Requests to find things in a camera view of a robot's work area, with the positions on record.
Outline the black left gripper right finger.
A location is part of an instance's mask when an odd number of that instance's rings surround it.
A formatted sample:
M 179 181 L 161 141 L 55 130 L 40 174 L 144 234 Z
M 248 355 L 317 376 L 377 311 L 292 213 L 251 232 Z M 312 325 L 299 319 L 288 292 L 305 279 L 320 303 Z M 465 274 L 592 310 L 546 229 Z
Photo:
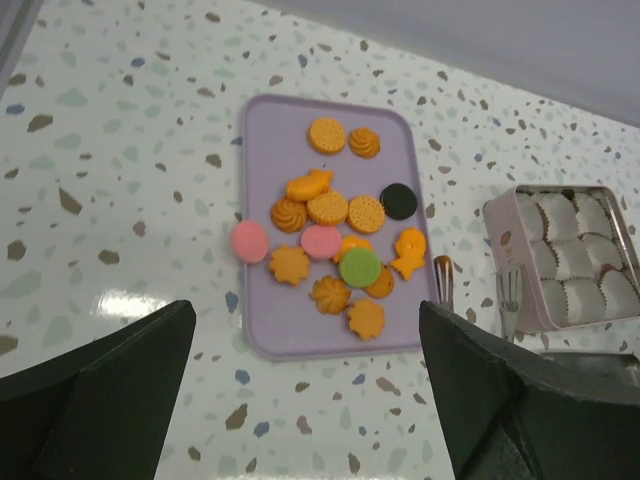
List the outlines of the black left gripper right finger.
M 638 478 L 639 387 L 564 367 L 430 301 L 419 334 L 455 478 Z

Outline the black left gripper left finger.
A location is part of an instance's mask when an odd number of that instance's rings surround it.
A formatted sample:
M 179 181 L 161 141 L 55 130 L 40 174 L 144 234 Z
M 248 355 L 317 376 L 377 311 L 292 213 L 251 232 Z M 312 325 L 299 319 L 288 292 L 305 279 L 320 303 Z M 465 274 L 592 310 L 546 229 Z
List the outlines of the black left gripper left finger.
M 2 378 L 2 478 L 153 478 L 195 326 L 174 301 Z

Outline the metal serving tongs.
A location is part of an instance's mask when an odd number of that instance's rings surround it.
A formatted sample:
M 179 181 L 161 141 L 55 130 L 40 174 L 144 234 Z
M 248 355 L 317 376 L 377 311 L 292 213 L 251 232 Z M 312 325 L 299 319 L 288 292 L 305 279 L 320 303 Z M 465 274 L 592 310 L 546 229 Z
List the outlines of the metal serving tongs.
M 449 310 L 454 310 L 453 262 L 446 255 L 433 260 L 439 302 Z M 523 305 L 523 268 L 510 264 L 496 274 L 498 307 L 501 315 L 501 336 L 508 342 L 514 341 L 516 326 Z

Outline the chocolate chip cookie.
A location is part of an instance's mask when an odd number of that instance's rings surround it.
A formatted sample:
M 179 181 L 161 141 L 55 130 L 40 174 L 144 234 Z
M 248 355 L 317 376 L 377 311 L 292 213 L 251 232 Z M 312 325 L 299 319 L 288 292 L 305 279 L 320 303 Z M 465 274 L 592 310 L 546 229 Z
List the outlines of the chocolate chip cookie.
M 381 272 L 376 281 L 364 288 L 364 291 L 371 297 L 382 299 L 389 296 L 395 287 L 394 276 L 391 269 L 383 264 Z

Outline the green round cookie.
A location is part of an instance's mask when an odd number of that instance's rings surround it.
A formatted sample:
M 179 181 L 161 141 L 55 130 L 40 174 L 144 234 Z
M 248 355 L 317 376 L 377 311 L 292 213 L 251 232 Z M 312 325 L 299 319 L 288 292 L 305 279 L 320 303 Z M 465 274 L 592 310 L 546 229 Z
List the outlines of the green round cookie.
M 349 286 L 364 288 L 380 276 L 382 262 L 374 251 L 356 247 L 347 251 L 338 263 L 342 280 Z

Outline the orange fish cookie hidden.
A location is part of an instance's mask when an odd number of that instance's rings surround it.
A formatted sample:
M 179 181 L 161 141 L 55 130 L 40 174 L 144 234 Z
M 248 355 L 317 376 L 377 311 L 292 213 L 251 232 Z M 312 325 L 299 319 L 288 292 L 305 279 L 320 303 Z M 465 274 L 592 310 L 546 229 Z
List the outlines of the orange fish cookie hidden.
M 342 244 L 338 252 L 332 257 L 333 262 L 338 264 L 342 257 L 354 248 L 364 248 L 369 251 L 374 250 L 373 246 L 367 239 L 358 237 L 357 235 L 347 235 L 342 239 Z

